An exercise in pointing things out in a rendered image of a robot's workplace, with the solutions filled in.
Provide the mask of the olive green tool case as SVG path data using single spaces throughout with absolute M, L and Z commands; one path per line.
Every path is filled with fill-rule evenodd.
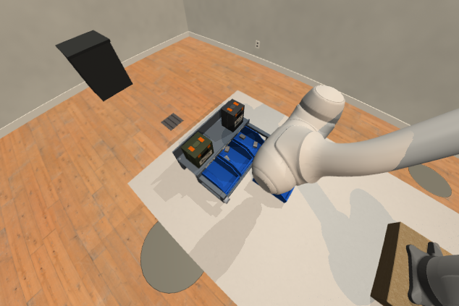
M 186 159 L 198 168 L 214 153 L 212 141 L 200 132 L 194 134 L 181 149 Z

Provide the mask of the grey metal shelf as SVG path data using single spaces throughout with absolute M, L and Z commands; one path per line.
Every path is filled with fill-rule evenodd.
M 245 175 L 251 169 L 252 164 L 248 167 L 245 173 L 238 179 L 236 185 L 231 189 L 231 191 L 227 195 L 224 192 L 222 192 L 217 186 L 215 186 L 213 183 L 207 180 L 207 178 L 205 178 L 201 173 L 227 147 L 227 145 L 234 139 L 234 137 L 242 130 L 244 126 L 259 133 L 266 139 L 270 136 L 270 134 L 249 123 L 249 121 L 250 119 L 246 119 L 243 117 L 243 123 L 234 132 L 231 132 L 230 130 L 222 126 L 221 109 L 219 109 L 214 115 L 212 115 L 207 121 L 205 121 L 193 134 L 191 134 L 186 140 L 184 140 L 178 147 L 176 147 L 172 151 L 174 157 L 177 159 L 178 163 L 184 170 L 188 168 L 191 172 L 193 172 L 200 184 L 202 184 L 208 191 L 210 191 L 213 195 L 221 199 L 221 201 L 226 204 L 228 204 L 228 202 L 230 201 L 229 196 L 233 193 L 235 188 L 239 185 L 239 183 L 243 180 Z M 181 149 L 181 147 L 197 132 L 200 132 L 202 135 L 210 139 L 212 141 L 214 149 L 214 153 L 200 168 L 196 167 L 189 160 L 187 160 Z

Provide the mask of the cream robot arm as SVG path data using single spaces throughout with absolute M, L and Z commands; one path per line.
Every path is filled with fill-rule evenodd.
M 251 166 L 258 185 L 280 195 L 322 177 L 381 174 L 459 154 L 459 109 L 370 140 L 326 141 L 344 106 L 344 96 L 332 87 L 308 91 L 258 149 Z M 427 252 L 414 245 L 406 250 L 408 299 L 423 306 L 459 306 L 459 255 L 443 256 L 436 242 L 428 243 Z

